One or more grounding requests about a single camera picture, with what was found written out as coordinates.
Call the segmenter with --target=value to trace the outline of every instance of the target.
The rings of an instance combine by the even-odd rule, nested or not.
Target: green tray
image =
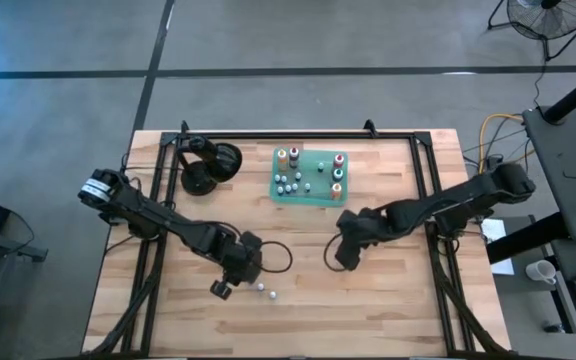
[[[277,163],[277,153],[280,149],[284,149],[286,153],[290,153],[290,148],[276,148],[273,152],[272,160],[272,173],[270,174],[270,198],[279,203],[289,204],[303,204],[313,206],[342,206],[348,199],[348,154],[344,151],[327,151],[327,150],[304,150],[299,149],[299,165],[296,169],[288,166],[286,171],[279,171]],[[330,194],[330,188],[335,183],[332,179],[333,160],[335,155],[342,154],[344,156],[344,177],[339,182],[341,184],[341,197],[333,200]],[[319,163],[324,163],[324,171],[319,172],[317,166]],[[295,174],[301,173],[301,181],[295,180]],[[281,182],[275,183],[275,175],[286,176],[288,181],[286,184],[297,183],[299,189],[297,193],[294,191],[290,194],[284,193],[283,195],[277,194],[277,186],[284,186]],[[310,183],[310,192],[306,192],[304,185]]]

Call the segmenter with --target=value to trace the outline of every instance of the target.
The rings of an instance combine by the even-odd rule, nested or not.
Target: wooden table
[[[431,133],[443,188],[466,181],[456,131]],[[128,166],[153,166],[160,135],[161,131],[137,132]],[[268,195],[272,151],[282,145],[348,152],[349,199],[345,208],[355,212],[397,199],[418,198],[407,142],[229,142],[243,152],[240,172],[203,197],[187,195],[177,186],[177,211],[190,219],[227,221],[264,240],[284,242],[294,254],[293,267],[284,274],[262,272],[258,281],[266,285],[264,293],[253,285],[242,284],[223,301],[208,291],[220,278],[221,268],[190,253],[177,237],[169,235],[151,356],[445,355],[423,227],[410,236],[364,251],[356,271],[334,273],[325,267],[322,252],[337,231],[334,224],[342,208],[276,204]],[[430,179],[427,162],[422,162],[425,178]],[[144,169],[127,174],[138,176],[142,191],[148,194],[152,172]],[[432,193],[430,181],[426,183]],[[159,199],[164,198],[165,190],[166,184],[162,184]],[[125,227],[114,228],[108,246],[126,236]],[[121,245],[105,257],[84,350],[101,342],[128,304],[138,242]],[[286,254],[279,247],[264,247],[263,254],[268,268],[286,264]],[[468,305],[493,338],[509,348],[484,242],[476,235],[465,236],[457,255]],[[276,300],[269,299],[270,290],[278,293]],[[138,346],[141,339],[144,311],[137,322],[133,346]],[[463,349],[452,307],[451,318],[458,348]]]

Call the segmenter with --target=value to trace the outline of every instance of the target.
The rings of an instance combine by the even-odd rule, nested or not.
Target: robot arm
[[[359,264],[361,249],[379,242],[409,235],[434,216],[439,235],[453,237],[466,227],[468,219],[489,216],[496,203],[526,201],[535,184],[517,164],[502,164],[494,171],[420,200],[400,200],[359,214],[345,210],[337,220],[342,241],[335,258],[347,270]]]
[[[192,221],[173,209],[149,198],[130,185],[126,175],[113,170],[95,170],[77,195],[81,201],[110,222],[112,217],[128,221],[131,234],[142,239],[154,239],[163,230],[181,239],[190,250],[224,269],[221,281],[215,281],[210,291],[226,300],[241,281],[255,282],[262,260],[261,239],[244,232],[237,242],[233,229],[219,222]]]

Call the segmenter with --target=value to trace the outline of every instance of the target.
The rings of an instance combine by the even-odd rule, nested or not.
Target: concrete floor
[[[370,118],[380,128],[456,128],[462,148],[472,147],[488,114],[533,107],[538,74],[513,72],[540,65],[537,42],[512,29],[485,31],[495,3],[178,1],[161,69],[504,68],[494,75],[158,79],[144,128],[177,129],[182,119],[197,129],[358,128]],[[164,4],[0,0],[0,71],[146,70]],[[498,17],[504,21],[505,11]],[[552,64],[576,65],[576,41]],[[546,74],[539,101],[553,103],[574,86],[576,73]],[[0,359],[79,351],[108,227],[76,194],[95,168],[119,166],[143,89],[142,78],[0,80],[0,204],[23,214],[36,245],[50,249],[41,265],[17,264],[0,308]],[[501,134],[517,129],[509,123]],[[508,156],[525,139],[500,141],[493,153]],[[498,207],[498,215],[556,210],[538,159],[529,165],[537,192]],[[514,349],[576,358],[575,335],[540,331],[553,316],[548,298],[499,295]]]

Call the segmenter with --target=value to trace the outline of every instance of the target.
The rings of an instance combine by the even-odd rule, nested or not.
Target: white mug
[[[555,274],[557,269],[555,266],[547,260],[539,260],[526,266],[526,275],[535,281],[544,281],[547,284],[555,285],[557,279],[555,279]]]

